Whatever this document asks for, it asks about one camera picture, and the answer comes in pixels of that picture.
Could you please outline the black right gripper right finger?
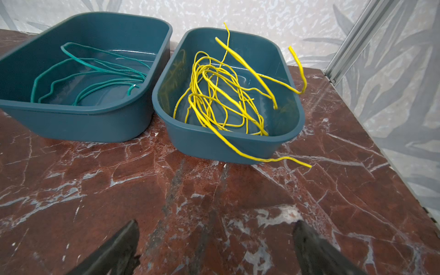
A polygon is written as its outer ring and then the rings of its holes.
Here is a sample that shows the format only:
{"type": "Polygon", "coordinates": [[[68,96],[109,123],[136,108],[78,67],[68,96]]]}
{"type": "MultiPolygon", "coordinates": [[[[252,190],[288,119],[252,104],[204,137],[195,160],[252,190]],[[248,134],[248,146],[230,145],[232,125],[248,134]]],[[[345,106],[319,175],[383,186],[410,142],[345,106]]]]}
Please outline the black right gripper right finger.
{"type": "Polygon", "coordinates": [[[296,222],[292,237],[303,275],[365,274],[305,221],[296,222]]]}

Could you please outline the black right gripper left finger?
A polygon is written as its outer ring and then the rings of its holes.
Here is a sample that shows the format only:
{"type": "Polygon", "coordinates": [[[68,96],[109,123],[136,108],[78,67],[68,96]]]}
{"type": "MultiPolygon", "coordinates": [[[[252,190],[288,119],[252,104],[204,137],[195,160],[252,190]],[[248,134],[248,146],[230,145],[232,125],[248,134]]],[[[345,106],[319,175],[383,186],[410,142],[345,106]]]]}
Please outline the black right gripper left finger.
{"type": "Polygon", "coordinates": [[[132,275],[140,265],[140,255],[136,254],[139,237],[138,222],[129,221],[68,273],[70,275],[132,275]]]}

